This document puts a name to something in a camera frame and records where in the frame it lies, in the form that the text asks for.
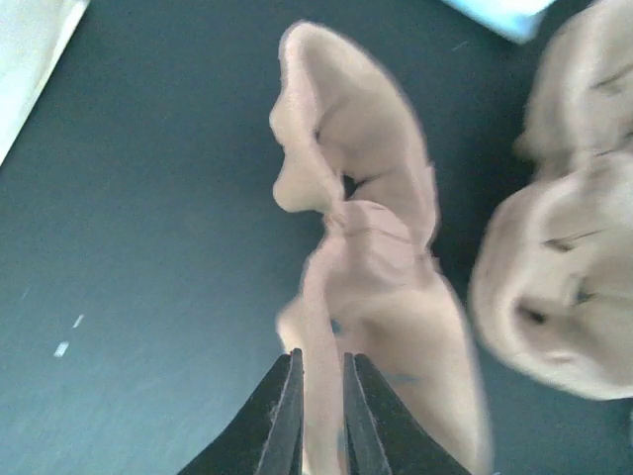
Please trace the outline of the blue checkered paper bag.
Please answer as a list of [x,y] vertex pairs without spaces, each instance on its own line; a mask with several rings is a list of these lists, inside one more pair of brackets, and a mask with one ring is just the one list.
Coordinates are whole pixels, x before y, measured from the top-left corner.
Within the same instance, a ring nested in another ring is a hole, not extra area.
[[1,156],[6,157],[81,21],[87,0],[1,1]]

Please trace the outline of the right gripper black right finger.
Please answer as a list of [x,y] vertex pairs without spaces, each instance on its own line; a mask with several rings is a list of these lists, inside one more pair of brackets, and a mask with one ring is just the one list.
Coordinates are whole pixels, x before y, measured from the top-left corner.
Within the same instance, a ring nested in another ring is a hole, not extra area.
[[350,474],[468,473],[417,423],[367,355],[344,355],[343,399]]

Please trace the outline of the grey pulp cup carrier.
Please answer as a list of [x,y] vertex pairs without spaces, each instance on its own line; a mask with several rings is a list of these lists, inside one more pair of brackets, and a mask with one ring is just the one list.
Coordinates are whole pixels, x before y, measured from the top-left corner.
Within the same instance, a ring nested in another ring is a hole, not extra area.
[[435,170],[412,106],[365,49],[325,26],[293,24],[279,60],[269,123],[285,158],[273,196],[324,223],[277,319],[284,347],[303,354],[307,472],[345,472],[343,360],[364,353],[436,442],[468,472],[489,473],[483,378],[463,307],[431,251]]

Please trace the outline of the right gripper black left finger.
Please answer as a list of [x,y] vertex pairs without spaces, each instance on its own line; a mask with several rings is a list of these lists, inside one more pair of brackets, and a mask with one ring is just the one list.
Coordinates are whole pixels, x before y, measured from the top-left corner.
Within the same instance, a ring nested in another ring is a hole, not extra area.
[[303,359],[281,355],[233,420],[180,475],[294,475],[303,472]]

